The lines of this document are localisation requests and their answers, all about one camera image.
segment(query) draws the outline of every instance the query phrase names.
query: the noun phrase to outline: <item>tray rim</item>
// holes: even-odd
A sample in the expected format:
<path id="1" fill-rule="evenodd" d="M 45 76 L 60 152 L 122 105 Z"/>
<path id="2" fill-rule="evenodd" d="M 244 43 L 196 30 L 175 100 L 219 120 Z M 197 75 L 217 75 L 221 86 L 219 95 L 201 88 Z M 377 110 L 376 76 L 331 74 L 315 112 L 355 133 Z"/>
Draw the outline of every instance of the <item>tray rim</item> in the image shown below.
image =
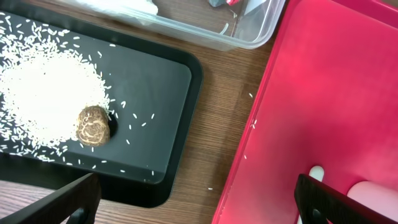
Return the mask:
<path id="1" fill-rule="evenodd" d="M 169 165 L 163 180 L 156 184 L 146 184 L 122 177 L 97 173 L 103 199 L 146 208 L 157 207 L 165 203 L 170 197 L 174 186 L 188 130 L 203 85 L 203 68 L 199 59 L 189 52 L 106 29 L 88 21 L 23 3 L 22 0 L 3 0 L 0 2 L 0 10 L 181 63 L 190 69 L 192 77 L 170 154 Z M 0 170 L 3 170 L 0 172 L 0 180 L 50 189 L 59 189 L 90 173 L 87 170 L 77 169 L 76 167 L 47 163 L 26 157 L 10 156 L 3 153 L 0 153 Z"/>

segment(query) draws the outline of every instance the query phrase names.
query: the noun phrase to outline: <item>clear plastic container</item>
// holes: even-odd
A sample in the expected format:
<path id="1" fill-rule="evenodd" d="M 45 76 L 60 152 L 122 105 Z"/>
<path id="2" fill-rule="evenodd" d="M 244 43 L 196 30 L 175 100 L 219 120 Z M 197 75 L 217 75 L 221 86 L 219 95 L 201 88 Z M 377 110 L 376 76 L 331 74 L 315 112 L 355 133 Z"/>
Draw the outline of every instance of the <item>clear plastic container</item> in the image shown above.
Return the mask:
<path id="1" fill-rule="evenodd" d="M 129 11 L 122 20 L 181 40 L 227 51 L 255 49 L 271 37 L 285 0 L 241 0 L 211 7 L 207 0 L 153 0 L 157 16 Z"/>

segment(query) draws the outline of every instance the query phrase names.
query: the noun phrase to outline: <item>pile of white rice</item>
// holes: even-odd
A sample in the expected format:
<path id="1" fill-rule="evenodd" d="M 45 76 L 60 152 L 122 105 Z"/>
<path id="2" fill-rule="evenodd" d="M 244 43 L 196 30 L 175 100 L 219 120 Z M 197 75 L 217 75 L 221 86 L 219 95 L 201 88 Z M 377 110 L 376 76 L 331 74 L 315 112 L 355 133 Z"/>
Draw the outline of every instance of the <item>pile of white rice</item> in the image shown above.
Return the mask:
<path id="1" fill-rule="evenodd" d="M 6 141 L 57 147 L 77 140 L 77 118 L 85 107 L 98 105 L 108 111 L 109 98 L 93 64 L 75 49 L 59 51 L 53 34 L 42 38 L 39 32 L 23 40 L 13 34 L 0 35 L 5 44 L 0 55 L 4 97 L 0 133 Z"/>

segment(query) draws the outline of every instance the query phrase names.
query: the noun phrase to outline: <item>brown mushroom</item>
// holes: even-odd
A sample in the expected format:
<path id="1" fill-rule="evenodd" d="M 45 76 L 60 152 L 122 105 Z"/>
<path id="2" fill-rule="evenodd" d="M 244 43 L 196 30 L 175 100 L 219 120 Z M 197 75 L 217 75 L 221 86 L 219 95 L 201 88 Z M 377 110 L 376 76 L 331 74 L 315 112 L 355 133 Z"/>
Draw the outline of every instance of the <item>brown mushroom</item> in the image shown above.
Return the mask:
<path id="1" fill-rule="evenodd" d="M 76 135 L 87 146 L 103 146 L 109 139 L 108 115 L 100 106 L 89 106 L 79 114 Z"/>

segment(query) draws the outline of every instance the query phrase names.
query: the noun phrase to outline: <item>wood grain surface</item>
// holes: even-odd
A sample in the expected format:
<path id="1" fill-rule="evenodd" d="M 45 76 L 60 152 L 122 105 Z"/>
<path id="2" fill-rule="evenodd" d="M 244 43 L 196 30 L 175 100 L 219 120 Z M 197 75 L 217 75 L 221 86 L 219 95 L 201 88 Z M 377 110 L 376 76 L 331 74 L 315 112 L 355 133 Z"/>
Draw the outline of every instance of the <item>wood grain surface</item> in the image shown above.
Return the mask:
<path id="1" fill-rule="evenodd" d="M 256 95 L 274 37 L 255 50 L 220 52 L 93 15 L 68 13 L 117 31 L 189 51 L 199 58 L 205 71 L 200 100 L 169 201 L 157 208 L 146 209 L 102 200 L 96 223 L 211 223 L 254 101 L 249 93 Z M 0 218 L 51 192 L 0 181 Z"/>

